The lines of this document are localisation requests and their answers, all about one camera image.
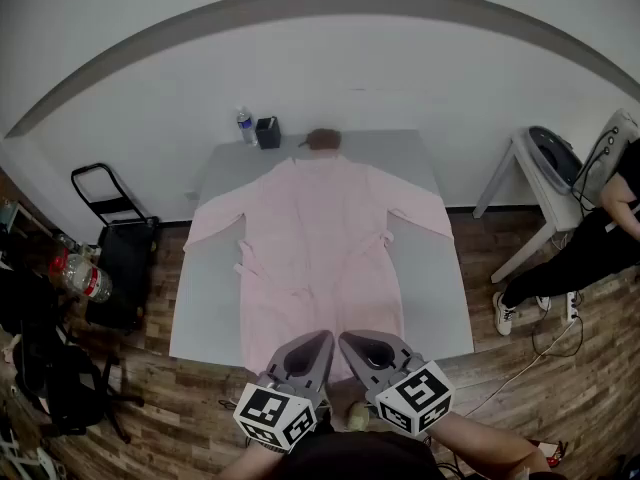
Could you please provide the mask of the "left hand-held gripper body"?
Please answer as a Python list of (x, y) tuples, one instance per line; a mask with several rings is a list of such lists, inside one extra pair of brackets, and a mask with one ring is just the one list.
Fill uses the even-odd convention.
[(246, 384), (233, 418), (249, 439), (289, 452), (316, 428), (327, 377), (322, 369), (302, 375), (272, 367)]

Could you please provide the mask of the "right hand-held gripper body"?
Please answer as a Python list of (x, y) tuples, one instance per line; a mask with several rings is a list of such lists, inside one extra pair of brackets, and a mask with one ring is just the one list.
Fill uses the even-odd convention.
[(391, 377), (369, 389), (378, 417), (401, 432), (420, 436), (451, 410), (455, 388), (435, 361), (417, 355)]

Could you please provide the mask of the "pink robe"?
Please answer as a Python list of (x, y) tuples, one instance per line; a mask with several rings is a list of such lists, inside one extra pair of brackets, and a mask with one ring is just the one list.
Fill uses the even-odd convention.
[(304, 334), (374, 330), (402, 336), (404, 314), (388, 253), (389, 216), (452, 234), (440, 196), (342, 156), (287, 159), (197, 209), (187, 239), (201, 245), (237, 221), (240, 341), (261, 372)]

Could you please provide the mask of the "person's left forearm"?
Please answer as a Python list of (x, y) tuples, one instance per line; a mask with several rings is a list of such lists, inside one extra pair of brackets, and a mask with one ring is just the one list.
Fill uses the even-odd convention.
[(251, 441), (244, 452), (217, 475), (217, 480), (263, 480), (285, 457)]

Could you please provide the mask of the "person's right forearm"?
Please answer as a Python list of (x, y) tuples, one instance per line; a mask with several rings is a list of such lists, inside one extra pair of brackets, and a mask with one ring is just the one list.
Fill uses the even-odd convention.
[(551, 474), (542, 451), (527, 439), (450, 412), (427, 433), (489, 480), (525, 480)]

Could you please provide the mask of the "person's black clothing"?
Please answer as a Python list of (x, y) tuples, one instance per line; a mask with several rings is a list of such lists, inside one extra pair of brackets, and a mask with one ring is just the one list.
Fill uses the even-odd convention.
[(385, 432), (314, 432), (269, 480), (446, 480), (425, 444)]

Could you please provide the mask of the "black hand cart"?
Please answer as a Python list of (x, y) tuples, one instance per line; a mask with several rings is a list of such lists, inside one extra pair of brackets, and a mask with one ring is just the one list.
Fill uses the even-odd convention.
[[(115, 196), (92, 200), (83, 191), (78, 179), (97, 170), (109, 177)], [(79, 197), (104, 224), (98, 239), (101, 253), (97, 266), (112, 281), (106, 301), (87, 304), (86, 321), (130, 334), (143, 322), (159, 218), (145, 216), (104, 163), (76, 168), (70, 179)]]

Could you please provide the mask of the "white side table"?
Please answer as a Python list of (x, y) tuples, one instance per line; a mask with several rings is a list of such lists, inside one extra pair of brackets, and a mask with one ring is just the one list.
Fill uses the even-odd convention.
[(483, 216), (495, 194), (502, 187), (510, 165), (516, 162), (540, 207), (544, 224), (532, 238), (491, 275), (490, 280), (493, 284), (503, 281), (512, 274), (542, 249), (556, 233), (572, 231), (581, 221), (581, 208), (578, 202), (571, 195), (558, 193), (532, 159), (525, 144), (526, 131), (526, 128), (521, 128), (511, 134), (508, 148), (482, 192), (472, 216), (474, 219), (480, 219)]

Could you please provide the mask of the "brown leather pouch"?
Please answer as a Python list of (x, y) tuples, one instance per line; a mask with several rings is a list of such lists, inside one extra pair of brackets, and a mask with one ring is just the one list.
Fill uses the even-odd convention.
[(306, 135), (299, 147), (307, 147), (311, 151), (337, 151), (342, 142), (339, 131), (328, 128), (317, 128)]

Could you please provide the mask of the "large clear water jug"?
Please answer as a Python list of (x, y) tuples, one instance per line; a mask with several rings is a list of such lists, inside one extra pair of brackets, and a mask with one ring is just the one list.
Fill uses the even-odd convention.
[(50, 272), (60, 277), (69, 290), (90, 301), (104, 303), (112, 294), (109, 275), (80, 254), (65, 250), (53, 259)]

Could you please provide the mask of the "black square holder box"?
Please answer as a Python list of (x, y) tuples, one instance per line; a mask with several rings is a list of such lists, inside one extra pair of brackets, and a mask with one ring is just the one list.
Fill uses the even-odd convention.
[(258, 145), (262, 150), (278, 149), (281, 144), (281, 132), (276, 116), (261, 118), (255, 127)]

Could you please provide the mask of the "small clear water bottle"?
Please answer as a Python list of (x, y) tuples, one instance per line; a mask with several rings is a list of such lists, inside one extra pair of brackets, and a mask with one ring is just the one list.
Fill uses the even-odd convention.
[(257, 146), (258, 140), (255, 133), (253, 116), (246, 107), (239, 106), (236, 108), (236, 122), (243, 141), (251, 146)]

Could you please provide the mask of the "clear empty bottle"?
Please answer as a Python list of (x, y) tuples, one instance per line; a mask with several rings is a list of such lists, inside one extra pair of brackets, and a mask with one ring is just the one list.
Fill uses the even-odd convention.
[(99, 246), (78, 243), (64, 233), (55, 234), (54, 239), (60, 243), (69, 254), (78, 254), (90, 261), (97, 261), (101, 255), (102, 249)]

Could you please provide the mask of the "white metal rack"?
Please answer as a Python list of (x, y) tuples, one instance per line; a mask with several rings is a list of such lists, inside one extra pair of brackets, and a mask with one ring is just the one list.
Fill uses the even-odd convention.
[(8, 480), (67, 480), (65, 466), (42, 447), (34, 457), (24, 455), (12, 431), (5, 439), (0, 434), (0, 477)]

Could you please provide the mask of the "grey padded device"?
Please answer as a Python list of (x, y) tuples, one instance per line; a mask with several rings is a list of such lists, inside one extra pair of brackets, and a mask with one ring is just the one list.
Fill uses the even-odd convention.
[(599, 206), (601, 190), (614, 174), (625, 149), (639, 137), (638, 124), (626, 110), (617, 110), (607, 121), (571, 189), (584, 211)]

